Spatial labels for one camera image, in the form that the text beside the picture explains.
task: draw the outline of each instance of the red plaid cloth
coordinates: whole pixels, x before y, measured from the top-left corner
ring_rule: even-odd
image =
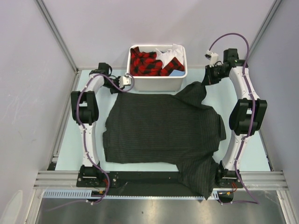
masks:
[[[174,57],[163,69],[162,61],[156,60],[156,52],[140,52],[139,47],[131,49],[130,74],[132,76],[169,76],[173,70],[185,71]]]

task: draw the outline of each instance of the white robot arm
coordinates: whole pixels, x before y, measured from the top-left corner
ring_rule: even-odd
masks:
[[[95,127],[99,118],[99,109],[95,98],[96,93],[102,86],[111,88],[111,92],[116,92],[117,90],[122,90],[127,85],[131,85],[131,78],[128,75],[115,79],[109,78],[109,69],[111,69],[109,65],[100,63],[99,68],[90,74],[84,89],[71,93],[72,115],[73,119],[79,124],[81,132],[83,143],[82,164],[85,168],[92,167],[94,164],[98,165],[100,162],[95,143]],[[80,105],[78,105],[80,94],[82,95]],[[80,122],[77,119],[77,109],[79,109]]]
[[[267,108],[267,102],[256,94],[249,78],[248,66],[243,69],[245,60],[240,60],[237,49],[224,51],[223,64],[218,65],[218,54],[207,51],[206,58],[210,64],[206,66],[203,85],[217,84],[222,78],[229,77],[237,94],[237,104],[229,117],[229,127],[232,130],[228,150],[220,162],[216,175],[216,184],[220,187],[238,184],[240,161],[244,149],[251,136],[261,127]]]

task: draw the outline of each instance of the light blue table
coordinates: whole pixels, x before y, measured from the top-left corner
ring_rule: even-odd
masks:
[[[89,70],[84,70],[81,73],[77,90],[82,90],[88,80]],[[125,70],[114,70],[113,75],[124,75]],[[204,69],[189,69],[188,75],[183,81],[182,88],[194,81],[202,81],[205,74]],[[228,148],[229,140],[231,137],[231,130],[228,126],[229,116],[237,102],[234,86],[229,78],[223,79],[219,84],[208,86],[206,88],[207,96],[203,104],[212,106],[223,118],[227,139],[220,142],[219,151],[214,154],[216,162],[224,157]],[[176,94],[176,92],[142,92],[142,93],[168,93]],[[102,144],[102,134],[105,131],[105,121],[112,109],[117,94],[110,94],[107,88],[100,88],[96,98],[100,111],[100,118],[96,125],[96,145],[100,163],[104,170],[107,171],[177,171],[177,167],[168,163],[128,163],[119,164],[106,162],[104,156],[104,148]],[[71,113],[68,124],[65,130],[63,143],[61,145],[56,170],[79,170],[82,165],[82,141],[78,125],[72,119]],[[269,171],[269,165],[262,145],[259,132],[249,140],[244,156],[241,161],[242,171]]]

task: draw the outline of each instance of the gray wall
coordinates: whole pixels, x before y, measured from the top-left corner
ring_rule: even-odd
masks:
[[[0,27],[0,217],[22,190],[21,223],[74,73],[33,0],[1,1]]]
[[[206,50],[219,36],[238,32],[251,43],[274,0],[44,0],[76,65],[98,62],[126,68],[135,44],[182,44],[188,66],[206,65]],[[238,46],[222,39],[213,50]]]
[[[283,170],[299,209],[299,1],[285,0],[249,62],[250,78],[268,101],[262,132],[276,170]]]

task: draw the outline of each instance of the laundry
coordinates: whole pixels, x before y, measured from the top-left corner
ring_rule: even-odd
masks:
[[[179,182],[208,198],[218,168],[212,156],[226,134],[205,97],[199,82],[176,95],[118,94],[103,133],[106,161],[175,164]]]
[[[159,58],[157,59],[157,52],[140,52],[139,47],[130,50],[130,74],[133,76],[169,76],[174,70],[185,71],[183,64],[176,58],[169,55],[170,52],[163,56],[162,52],[159,52]]]
[[[157,60],[161,60],[163,65],[162,69],[168,65],[169,62],[172,61],[172,59],[175,57],[181,64],[184,63],[184,51],[183,46],[178,44],[173,44],[172,48],[167,50],[166,52],[161,52],[158,49],[156,49],[157,52]]]

